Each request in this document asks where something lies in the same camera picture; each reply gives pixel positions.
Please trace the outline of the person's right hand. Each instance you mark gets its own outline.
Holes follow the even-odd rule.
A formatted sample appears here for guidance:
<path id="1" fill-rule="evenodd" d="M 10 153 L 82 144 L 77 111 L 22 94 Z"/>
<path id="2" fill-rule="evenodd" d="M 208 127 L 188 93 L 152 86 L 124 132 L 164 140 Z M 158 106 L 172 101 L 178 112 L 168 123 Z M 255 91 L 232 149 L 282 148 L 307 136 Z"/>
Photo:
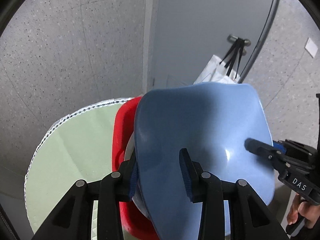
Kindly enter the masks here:
<path id="1" fill-rule="evenodd" d="M 287 222 L 289 225 L 294 224 L 298 220 L 298 215 L 301 215 L 306 219 L 305 226 L 311 229 L 319 219 L 319 214 L 319 205 L 314 206 L 309 202 L 301 202 L 300 195 L 296 194 L 287 215 Z"/>

